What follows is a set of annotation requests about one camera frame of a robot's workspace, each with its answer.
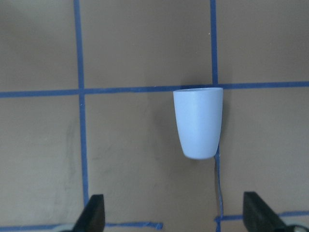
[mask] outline tan surface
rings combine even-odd
[[[222,221],[221,232],[248,232],[242,220]]]
[[[93,95],[86,107],[89,192],[105,194],[108,221],[214,230],[214,160],[182,154],[172,93]]]
[[[307,88],[225,90],[221,137],[225,214],[240,214],[244,191],[277,211],[308,210]]]
[[[77,88],[73,1],[0,1],[0,91]]]
[[[74,222],[83,207],[78,97],[0,102],[0,225]]]
[[[208,1],[81,1],[86,87],[211,83]]]
[[[217,0],[219,83],[309,80],[308,1]]]

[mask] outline cup rim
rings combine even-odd
[[[221,87],[203,87],[203,88],[184,88],[184,89],[178,89],[174,92],[200,92],[200,91],[218,91],[223,90]]]

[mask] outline painter's tape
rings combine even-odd
[[[82,23],[81,23],[79,0],[74,0],[73,4],[74,4],[76,52],[77,52],[77,68],[78,68],[78,88],[84,89],[83,39],[82,39]]]
[[[0,98],[52,97],[79,94],[78,89],[0,92]]]
[[[224,89],[309,87],[309,81],[219,84]]]
[[[150,227],[156,230],[163,229],[163,223],[157,222],[128,222],[128,223],[106,223],[106,227]]]
[[[278,214],[279,217],[301,217],[309,216],[309,211],[289,211]],[[223,217],[216,217],[215,221],[237,221],[242,220],[242,215],[226,215]]]
[[[80,116],[80,132],[81,132],[81,156],[82,156],[82,176],[83,176],[83,193],[84,205],[89,201],[88,193],[88,167],[87,167],[87,141],[86,141],[86,109],[85,96],[79,96],[79,116]]]
[[[2,226],[0,231],[44,231],[52,230],[57,226],[60,225]]]
[[[85,94],[108,93],[144,93],[144,92],[171,92],[178,89],[204,88],[212,85],[185,85],[185,86],[148,86],[148,87],[119,87],[119,88],[86,88]]]
[[[217,16],[216,0],[211,0],[211,64],[212,84],[218,85]]]
[[[221,221],[218,220],[216,222],[217,222],[216,232],[221,232]]]

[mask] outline cup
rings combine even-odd
[[[223,89],[180,89],[173,92],[176,123],[183,153],[203,160],[216,154],[222,122]]]

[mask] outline blue tape line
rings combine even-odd
[[[85,94],[107,93],[144,93],[144,92],[168,92],[186,88],[203,88],[212,85],[186,85],[186,86],[154,86],[154,87],[119,87],[119,88],[86,88]]]
[[[79,0],[74,0],[74,18],[75,18],[76,52],[77,52],[77,68],[78,68],[78,88],[84,89],[83,39],[82,39],[82,24],[81,24]]]
[[[218,85],[216,0],[211,0],[211,63],[212,63],[212,84],[216,86]]]
[[[309,87],[309,81],[219,84],[224,89]]]
[[[279,217],[299,217],[309,216],[309,211],[290,211],[278,214]]]
[[[79,116],[81,130],[81,156],[82,156],[82,175],[83,175],[83,194],[84,205],[89,201],[88,193],[88,165],[87,165],[87,143],[86,143],[86,112],[85,112],[85,96],[79,96]]]
[[[0,92],[0,98],[66,96],[66,95],[77,95],[78,93],[79,93],[78,89],[15,91],[15,92]]]
[[[30,226],[2,226],[0,227],[0,231],[38,231],[38,230],[51,230],[56,226],[60,226],[61,224],[55,225],[30,225]],[[162,223],[157,222],[127,222],[127,223],[106,223],[105,227],[149,227],[155,228],[156,230],[163,229]]]
[[[87,143],[86,143],[86,112],[85,112],[85,95],[84,95],[83,41],[82,41],[82,25],[81,25],[79,0],[74,0],[74,18],[75,18],[75,32],[76,32],[77,67],[78,67],[83,196],[84,196],[84,205],[87,205],[89,201],[89,193],[88,193],[88,167],[87,167]]]
[[[14,92],[0,92],[0,98],[66,96],[66,95],[77,95],[77,94],[169,92],[169,91],[174,91],[178,89],[203,88],[203,87],[214,87],[214,85],[153,86],[153,87],[149,86],[149,87],[116,87],[116,88],[14,91]],[[222,87],[224,89],[309,87],[309,81],[218,84],[218,87]]]
[[[0,231],[38,231],[38,230],[51,230],[57,225],[31,225],[31,226],[3,226]]]
[[[129,223],[107,223],[106,227],[151,227],[156,230],[163,229],[162,223],[153,223],[153,222],[129,222]]]
[[[221,232],[221,220],[216,220],[217,222],[217,227],[216,227],[216,232]]]
[[[301,217],[309,216],[309,211],[288,211],[278,214],[279,217]],[[227,215],[223,217],[216,217],[215,221],[236,221],[242,220],[242,215]]]
[[[218,146],[217,152],[214,156],[217,165],[217,179],[218,179],[218,198],[219,198],[219,207],[220,207],[220,218],[223,218],[223,198],[221,192],[221,184],[220,184],[220,147]]]

